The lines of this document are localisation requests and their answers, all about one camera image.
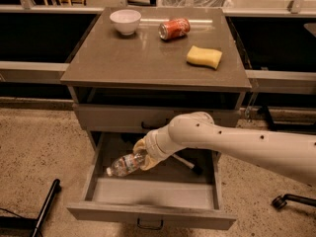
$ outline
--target cabinet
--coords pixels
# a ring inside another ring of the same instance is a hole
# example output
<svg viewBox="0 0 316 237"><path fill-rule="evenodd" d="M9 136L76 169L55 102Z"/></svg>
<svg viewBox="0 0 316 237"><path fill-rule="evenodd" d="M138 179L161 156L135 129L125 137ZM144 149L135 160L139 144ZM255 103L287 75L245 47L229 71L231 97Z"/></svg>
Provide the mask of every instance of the cabinet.
<svg viewBox="0 0 316 237"><path fill-rule="evenodd" d="M204 168L195 176L175 159L149 172L109 178L104 168L132 149L123 134L145 134L174 116L210 113L215 122L235 126L251 88L220 9L135 8L142 19L136 33L122 37L106 8L61 78L75 102L96 157L83 200L69 204L78 219L119 221L159 229L163 225L228 229L235 220L223 211L218 153L184 150ZM160 23L188 18L186 37L163 41ZM192 45L223 52L217 70L191 66Z"/></svg>

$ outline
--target speckled floor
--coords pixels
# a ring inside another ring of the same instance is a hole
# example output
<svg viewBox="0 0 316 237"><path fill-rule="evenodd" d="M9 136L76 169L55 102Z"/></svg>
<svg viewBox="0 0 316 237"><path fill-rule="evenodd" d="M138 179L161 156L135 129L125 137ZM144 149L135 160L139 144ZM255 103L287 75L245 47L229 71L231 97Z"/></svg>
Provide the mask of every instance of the speckled floor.
<svg viewBox="0 0 316 237"><path fill-rule="evenodd" d="M241 119L238 125L264 129L266 124ZM61 181L62 191L41 230L44 237L316 236L315 208L294 202L282 211L271 206L275 197L286 193L316 198L316 188L225 155L219 162L224 210L238 218L228 231L169 227L149 231L120 223L78 221L66 205L80 200L93 155L71 102L0 98L0 207L37 217L53 180Z"/></svg>

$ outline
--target plastic bottle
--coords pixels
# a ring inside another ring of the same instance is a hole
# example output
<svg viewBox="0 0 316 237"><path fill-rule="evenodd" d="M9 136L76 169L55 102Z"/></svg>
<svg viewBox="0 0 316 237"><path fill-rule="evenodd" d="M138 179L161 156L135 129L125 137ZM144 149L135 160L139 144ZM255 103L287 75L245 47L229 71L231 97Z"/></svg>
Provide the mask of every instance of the plastic bottle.
<svg viewBox="0 0 316 237"><path fill-rule="evenodd" d="M108 175L124 177L141 167L145 162L146 154L137 152L119 157L111 167L107 168Z"/></svg>

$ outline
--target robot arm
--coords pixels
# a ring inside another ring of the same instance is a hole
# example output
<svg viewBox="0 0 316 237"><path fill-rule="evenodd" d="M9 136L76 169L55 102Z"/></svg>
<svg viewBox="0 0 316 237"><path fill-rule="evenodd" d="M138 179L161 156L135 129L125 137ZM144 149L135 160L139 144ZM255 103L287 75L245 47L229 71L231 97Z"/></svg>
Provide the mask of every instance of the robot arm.
<svg viewBox="0 0 316 237"><path fill-rule="evenodd" d="M173 118L143 138L149 160L143 170L184 148L210 149L271 170L301 183L316 185L316 136L228 128L207 113Z"/></svg>

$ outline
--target drawer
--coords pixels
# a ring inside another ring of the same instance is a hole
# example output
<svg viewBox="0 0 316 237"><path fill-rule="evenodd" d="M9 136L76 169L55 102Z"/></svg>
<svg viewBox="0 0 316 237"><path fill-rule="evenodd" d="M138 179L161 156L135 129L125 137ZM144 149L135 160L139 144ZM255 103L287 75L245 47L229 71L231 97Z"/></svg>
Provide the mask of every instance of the drawer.
<svg viewBox="0 0 316 237"><path fill-rule="evenodd" d="M132 146L122 141L120 133L102 133L82 201L67 206L77 219L124 222L156 230L163 226L227 230L234 223L236 217L222 210L215 152L178 152L203 168L199 176L170 157L149 171L108 177L106 168Z"/></svg>
<svg viewBox="0 0 316 237"><path fill-rule="evenodd" d="M92 131L145 133L164 126L180 114L204 111L215 123L234 127L240 117L239 110L190 110L159 107L125 107L74 104L73 109L81 127Z"/></svg>

